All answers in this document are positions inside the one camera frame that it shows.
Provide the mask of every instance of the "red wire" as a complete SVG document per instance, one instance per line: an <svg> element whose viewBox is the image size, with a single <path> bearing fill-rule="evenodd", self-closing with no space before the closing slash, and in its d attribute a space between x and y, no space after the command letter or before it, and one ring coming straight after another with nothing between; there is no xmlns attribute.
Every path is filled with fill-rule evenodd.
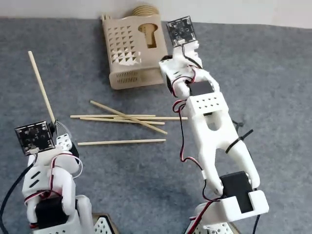
<svg viewBox="0 0 312 234"><path fill-rule="evenodd" d="M189 231L187 232L187 234L193 234L193 232L195 231L196 227L198 226L199 222L201 221L202 216L204 215L204 213L206 212L207 208L213 203L213 201L209 201L206 203L204 209L200 212L200 214L197 216L197 218L195 219L195 222L193 223L193 225L191 226L191 228L189 229Z"/></svg>
<svg viewBox="0 0 312 234"><path fill-rule="evenodd" d="M73 154L68 154L68 153L61 153L57 156L60 156L60 155L73 155ZM35 192L34 194L31 194L29 195L27 198L25 198L24 202L27 202L29 199L31 198L34 198L36 196L40 196L42 199L46 199L46 198L49 198L52 193L55 193L56 195L58 196L61 196L60 193L56 192L56 191L53 191L53 179L54 179L54 175L52 174L52 171L53 169L55 168L55 162L56 162L56 159L57 159L57 156L53 159L52 161L52 165L51 165L51 176L50 176L50 190L39 190L37 192Z"/></svg>
<svg viewBox="0 0 312 234"><path fill-rule="evenodd" d="M189 78L189 79L191 79L191 81L190 81L190 83L193 83L194 81L195 81L195 77L196 77L196 71L192 68L192 71L193 71L193 77L191 78L191 77L188 77L188 76L181 76L181 77L178 77L178 78L176 78L174 81L172 81L172 83L171 83L171 87L172 87L172 94L177 98L177 96L176 96L176 92L175 92L175 89L174 89L174 83L176 82L176 81L178 81L179 79L181 79L181 78Z"/></svg>
<svg viewBox="0 0 312 234"><path fill-rule="evenodd" d="M50 196L52 195L52 193L54 192L54 191L53 191L53 179L54 179L54 175L53 175L52 172L53 172L53 169L55 168L56 159L57 159L57 157L60 156L60 155L70 155L70 156L72 156L73 154L61 153L61 154L57 155L56 157L54 157L54 159L53 159L53 161L52 161L52 165L51 165L50 191L48 192L48 194L45 195L45 198L50 197Z"/></svg>
<svg viewBox="0 0 312 234"><path fill-rule="evenodd" d="M173 111L179 114L179 118L180 118L180 124L181 124L181 133L182 133L182 146L181 146L181 150L180 150L180 160L181 162L185 162L186 160L191 160L192 162L194 162L200 169L201 171L203 170L202 167L200 166L200 164L198 163L198 161L193 158L193 157L183 157L183 153L184 153L184 133L183 133L183 124L182 124L182 115L181 115L181 111L183 110L183 108L185 107L185 104L181 104L178 108L178 110L175 110L175 107L184 102L185 100L178 100L173 104Z"/></svg>

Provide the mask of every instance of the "wooden chopstick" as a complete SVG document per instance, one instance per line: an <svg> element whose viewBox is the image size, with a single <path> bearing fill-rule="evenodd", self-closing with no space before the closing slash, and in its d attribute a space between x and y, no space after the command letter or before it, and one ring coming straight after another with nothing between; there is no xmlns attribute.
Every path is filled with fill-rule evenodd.
<svg viewBox="0 0 312 234"><path fill-rule="evenodd" d="M164 141L166 141L166 139L109 140L109 141L80 142L78 143L78 145L109 145L109 144L150 143Z"/></svg>
<svg viewBox="0 0 312 234"><path fill-rule="evenodd" d="M81 120L93 120L93 121L104 121L104 122L119 122L119 123L137 123L129 119L114 119L114 118L87 118L81 117ZM153 124L153 125L164 125L165 122L157 121L143 121L144 123Z"/></svg>
<svg viewBox="0 0 312 234"><path fill-rule="evenodd" d="M151 129L153 129L153 130L155 130L155 131L157 131L157 132L163 133L163 134L165 134L165 135L168 134L166 131L164 131L164 130L162 130L162 129L160 129L160 128L157 128L157 127L155 127L155 126L153 126L153 125L150 125L150 124L148 124L148 123L144 123L143 121L138 120L138 119L135 118L135 117L128 116L128 115L126 115L126 114L124 114L124 113L122 113L122 112L120 112L120 111L114 110L114 109L112 109L112 108L110 108L110 107L108 107L108 106L105 106L105 105L103 105L103 104L100 104L100 103L98 103L98 102L96 102L96 101L91 100L90 103L93 104L93 105L95 105L95 106L98 106L98 107L100 107L100 108L103 108L103 109L105 109L105 110L107 110L107 111L113 112L113 113L116 114L116 115L120 115L121 117L125 117L125 118L127 118L127 119L130 119L130 120L136 122L136 123L142 124L142 125L144 125L145 127L151 128Z"/></svg>

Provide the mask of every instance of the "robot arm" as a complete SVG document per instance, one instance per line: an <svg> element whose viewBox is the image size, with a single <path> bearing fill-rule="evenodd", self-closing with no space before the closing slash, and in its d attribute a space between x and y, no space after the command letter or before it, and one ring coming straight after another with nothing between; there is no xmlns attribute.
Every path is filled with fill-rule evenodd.
<svg viewBox="0 0 312 234"><path fill-rule="evenodd" d="M199 47L189 17L167 24L174 45L172 58L159 65L171 93L185 100L186 115L199 150L199 164L204 179L218 195L225 197L205 212L206 224L235 221L268 212L265 195L254 191L260 179L245 143L238 136L229 108L218 82L201 68L195 49ZM219 176L215 152L223 149L238 164L241 172ZM198 215L204 206L198 206Z"/></svg>

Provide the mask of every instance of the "black wire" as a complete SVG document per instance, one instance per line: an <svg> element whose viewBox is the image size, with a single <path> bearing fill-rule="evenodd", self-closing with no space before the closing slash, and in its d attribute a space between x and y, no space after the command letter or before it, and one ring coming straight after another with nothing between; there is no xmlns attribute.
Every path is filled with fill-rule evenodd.
<svg viewBox="0 0 312 234"><path fill-rule="evenodd" d="M21 174L20 176L17 178L17 180L15 180L15 182L13 183L13 185L10 187L9 191L7 192L7 194L5 195L5 198L1 204L1 209L0 209L0 228L3 232L3 234L9 234L9 232L7 231L7 229L4 226L3 223L3 213L4 213L4 208L6 206L6 203L9 200L9 197L11 196L12 192L14 191L14 189L16 188L16 186L20 183L20 181L24 178L24 176L27 174L27 172L29 172L29 170L35 165L36 161L38 158L38 154L36 154L35 160L33 161L32 164L30 164Z"/></svg>
<svg viewBox="0 0 312 234"><path fill-rule="evenodd" d="M244 123L243 122L236 122L234 120L232 120L232 123L235 124L235 130L238 133L238 129L244 127Z"/></svg>
<svg viewBox="0 0 312 234"><path fill-rule="evenodd" d="M202 195L203 195L203 198L207 201L212 201L212 202L216 202L216 201L220 201L219 199L221 199L222 197L218 197L218 198L215 198L215 199L209 199L206 197L205 195L205 189L207 187L207 180L205 180L205 184L204 184L204 187L203 187L203 191L202 191Z"/></svg>
<svg viewBox="0 0 312 234"><path fill-rule="evenodd" d="M184 44L182 45L182 53L183 53L183 56L184 56L188 61L194 63L194 64L197 66L197 68L203 69L194 59L192 59L192 58L190 58L190 57L187 57L187 56L185 55Z"/></svg>
<svg viewBox="0 0 312 234"><path fill-rule="evenodd" d="M257 215L257 218L255 219L254 226L253 226L253 234L255 234L255 230L257 229L259 219L260 219L260 215Z"/></svg>

